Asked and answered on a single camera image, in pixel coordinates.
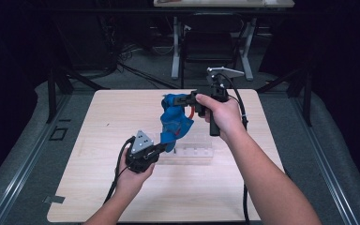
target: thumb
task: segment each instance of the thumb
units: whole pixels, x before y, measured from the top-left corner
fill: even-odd
[[[212,112],[214,112],[218,106],[219,106],[219,102],[212,99],[211,97],[209,96],[206,96],[206,95],[203,95],[203,94],[198,94],[196,97],[197,101],[206,106],[207,108],[209,108]]]

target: cable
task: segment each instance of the cable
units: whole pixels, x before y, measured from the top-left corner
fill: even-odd
[[[241,114],[242,114],[241,115],[242,124],[244,125],[245,130],[248,130],[248,120],[247,120],[247,114],[246,114],[246,111],[245,111],[245,105],[244,105],[244,102],[241,99],[241,96],[239,95],[238,89],[235,87],[235,85],[233,85],[233,82],[231,81],[231,79],[227,75],[222,74],[222,73],[219,73],[218,75],[224,77],[230,83],[230,86],[233,87],[233,91],[235,92],[236,97],[238,99],[235,99],[235,97],[233,97],[233,96],[230,96],[230,97],[234,98],[235,100],[238,101],[239,108],[241,109]],[[247,225],[249,225],[250,224],[250,218],[249,218],[249,215],[248,215],[248,187],[245,184],[244,184],[243,207],[244,207],[245,222],[246,222]]]
[[[136,69],[136,68],[129,67],[129,66],[127,66],[127,65],[125,65],[125,64],[123,64],[123,63],[120,63],[120,62],[118,62],[118,65],[120,65],[123,69],[125,69],[125,70],[127,70],[127,71],[129,71],[129,72],[131,72],[131,73],[133,73],[133,74],[135,74],[135,75],[137,75],[137,76],[140,76],[140,77],[145,78],[147,81],[159,83],[159,84],[164,85],[164,86],[166,86],[166,87],[169,87],[169,88],[171,88],[171,89],[178,89],[178,87],[175,86],[174,84],[169,83],[169,82],[165,82],[165,81],[163,81],[163,80],[161,80],[161,79],[159,79],[159,78],[157,78],[157,77],[154,77],[154,76],[151,75],[151,74],[148,74],[148,73],[146,73],[146,72],[139,71],[139,70]]]
[[[233,91],[235,92],[236,97],[238,98],[239,108],[241,109],[242,124],[244,125],[244,128],[246,130],[248,130],[247,113],[245,111],[244,102],[242,101],[241,96],[239,95],[238,89],[235,87],[235,85],[233,84],[233,82],[231,81],[231,79],[227,75],[222,74],[222,73],[219,73],[218,75],[224,77],[230,83],[230,86],[233,87]]]
[[[121,148],[121,151],[119,152],[119,155],[118,155],[118,161],[116,162],[116,168],[115,168],[115,177],[112,181],[112,184],[111,184],[111,187],[110,187],[110,190],[108,191],[108,194],[107,194],[107,197],[106,199],[104,200],[104,203],[106,203],[110,198],[111,196],[113,195],[113,191],[115,190],[116,188],[116,184],[118,183],[118,179],[119,179],[119,176],[122,174],[122,172],[128,168],[128,165],[124,170],[122,170],[121,172],[119,172],[119,165],[121,164],[121,158],[122,158],[122,154],[124,153],[125,151],[125,147],[129,144],[129,143],[133,143],[134,140],[136,139],[136,137],[132,136],[131,138],[127,139],[127,141],[124,143],[124,145],[122,146]]]

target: blue cloth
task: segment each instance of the blue cloth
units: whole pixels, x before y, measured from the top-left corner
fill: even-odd
[[[160,142],[168,144],[165,148],[166,152],[171,152],[174,149],[176,140],[183,138],[194,123],[193,120],[185,116],[182,106],[173,106],[174,98],[181,96],[186,96],[186,94],[169,94],[161,102],[164,113],[160,116],[162,122]]]

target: person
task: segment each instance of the person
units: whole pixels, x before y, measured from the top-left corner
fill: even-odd
[[[218,102],[198,94],[197,101],[213,112],[220,138],[229,146],[247,186],[250,198],[264,224],[321,224],[308,199],[297,185],[254,142],[241,123],[236,100]],[[209,122],[210,113],[205,121]],[[121,168],[125,168],[125,158]],[[152,174],[125,170],[112,197],[86,221],[86,224],[115,224]]]

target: forearm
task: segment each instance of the forearm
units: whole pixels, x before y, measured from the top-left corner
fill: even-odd
[[[228,144],[264,224],[320,224],[300,189],[244,129],[238,130]]]
[[[85,224],[116,224],[136,195],[137,192],[133,191],[115,191]]]

